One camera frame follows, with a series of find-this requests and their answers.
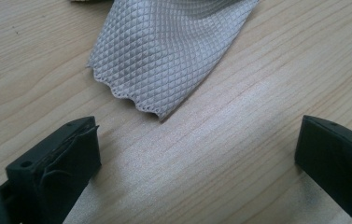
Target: wooden table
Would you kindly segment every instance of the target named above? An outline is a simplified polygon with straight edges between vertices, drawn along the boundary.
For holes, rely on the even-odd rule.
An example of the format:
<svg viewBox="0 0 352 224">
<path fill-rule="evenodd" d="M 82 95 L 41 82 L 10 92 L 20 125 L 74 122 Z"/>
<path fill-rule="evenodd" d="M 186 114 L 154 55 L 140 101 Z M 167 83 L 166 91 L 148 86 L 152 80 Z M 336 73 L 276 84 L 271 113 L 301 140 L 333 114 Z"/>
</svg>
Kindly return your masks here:
<svg viewBox="0 0 352 224">
<path fill-rule="evenodd" d="M 0 0 L 0 183 L 93 115 L 103 167 L 66 223 L 352 223 L 293 159 L 304 114 L 352 130 L 351 0 L 261 0 L 164 123 L 85 67 L 111 4 Z"/>
</svg>

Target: diamond-patterned fabric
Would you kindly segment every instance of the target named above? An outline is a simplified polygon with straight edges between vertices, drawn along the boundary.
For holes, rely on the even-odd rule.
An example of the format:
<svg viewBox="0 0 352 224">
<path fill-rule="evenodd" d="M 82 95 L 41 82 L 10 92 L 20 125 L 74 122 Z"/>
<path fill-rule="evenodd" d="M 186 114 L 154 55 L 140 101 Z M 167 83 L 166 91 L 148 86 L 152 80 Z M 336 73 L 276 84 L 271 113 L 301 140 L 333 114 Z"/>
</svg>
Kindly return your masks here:
<svg viewBox="0 0 352 224">
<path fill-rule="evenodd" d="M 165 118 L 214 68 L 258 0 L 115 0 L 88 65 Z"/>
</svg>

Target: textured cloth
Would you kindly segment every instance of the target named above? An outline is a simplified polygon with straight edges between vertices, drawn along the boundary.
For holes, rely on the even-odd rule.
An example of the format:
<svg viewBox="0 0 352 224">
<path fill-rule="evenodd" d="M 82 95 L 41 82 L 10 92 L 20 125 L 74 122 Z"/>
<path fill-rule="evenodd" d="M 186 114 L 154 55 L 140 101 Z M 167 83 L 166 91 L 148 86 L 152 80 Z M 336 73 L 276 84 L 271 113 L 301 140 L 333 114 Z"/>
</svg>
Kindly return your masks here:
<svg viewBox="0 0 352 224">
<path fill-rule="evenodd" d="M 258 0 L 115 0 L 88 66 L 165 118 L 214 68 Z"/>
</svg>

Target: black clamp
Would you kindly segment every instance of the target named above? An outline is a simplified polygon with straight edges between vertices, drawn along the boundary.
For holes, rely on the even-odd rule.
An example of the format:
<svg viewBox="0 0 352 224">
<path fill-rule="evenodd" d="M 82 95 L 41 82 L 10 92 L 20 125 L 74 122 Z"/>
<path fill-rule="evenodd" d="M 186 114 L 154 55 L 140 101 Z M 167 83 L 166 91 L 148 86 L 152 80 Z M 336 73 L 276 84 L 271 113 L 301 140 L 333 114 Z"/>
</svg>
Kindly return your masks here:
<svg viewBox="0 0 352 224">
<path fill-rule="evenodd" d="M 352 131 L 304 116 L 295 161 L 352 216 Z"/>
<path fill-rule="evenodd" d="M 68 122 L 7 166 L 1 223 L 62 223 L 101 166 L 94 117 Z"/>
</svg>

